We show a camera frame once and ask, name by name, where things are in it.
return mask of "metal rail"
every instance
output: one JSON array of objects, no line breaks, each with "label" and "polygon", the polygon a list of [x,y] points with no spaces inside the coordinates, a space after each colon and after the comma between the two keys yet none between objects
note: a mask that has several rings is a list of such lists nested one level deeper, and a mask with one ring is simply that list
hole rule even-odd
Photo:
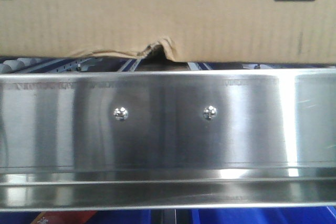
[{"label": "metal rail", "polygon": [[336,204],[335,69],[48,62],[0,75],[0,210]]}]

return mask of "metal channel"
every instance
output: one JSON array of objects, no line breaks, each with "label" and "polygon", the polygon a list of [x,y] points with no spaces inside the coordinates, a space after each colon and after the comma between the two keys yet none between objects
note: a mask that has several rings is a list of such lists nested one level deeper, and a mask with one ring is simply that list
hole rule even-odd
[{"label": "metal channel", "polygon": [[0,88],[0,210],[336,204],[335,69],[2,74]]}]

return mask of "metal shelf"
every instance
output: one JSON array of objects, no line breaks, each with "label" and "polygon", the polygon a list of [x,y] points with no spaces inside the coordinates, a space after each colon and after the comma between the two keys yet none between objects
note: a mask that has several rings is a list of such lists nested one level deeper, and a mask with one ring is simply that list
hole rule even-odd
[{"label": "metal shelf", "polygon": [[0,74],[0,210],[336,203],[335,69],[104,60]]}]

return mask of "blue bin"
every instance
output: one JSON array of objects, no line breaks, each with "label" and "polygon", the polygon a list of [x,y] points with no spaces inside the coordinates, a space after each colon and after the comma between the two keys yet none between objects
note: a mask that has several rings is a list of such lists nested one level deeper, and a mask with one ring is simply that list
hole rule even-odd
[{"label": "blue bin", "polygon": [[193,224],[335,224],[334,207],[194,209]]}]

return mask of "cardboard flap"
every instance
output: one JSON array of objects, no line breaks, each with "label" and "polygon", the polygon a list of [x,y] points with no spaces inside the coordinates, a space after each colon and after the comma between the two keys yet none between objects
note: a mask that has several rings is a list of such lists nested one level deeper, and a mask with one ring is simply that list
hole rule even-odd
[{"label": "cardboard flap", "polygon": [[163,47],[164,53],[169,60],[174,60],[177,56],[174,43],[169,37],[161,38],[157,42],[151,43],[143,51],[115,51],[111,49],[86,49],[78,52],[70,53],[69,58],[84,58],[84,57],[119,57],[119,58],[132,58],[144,59],[151,52],[156,51],[159,47]]}]

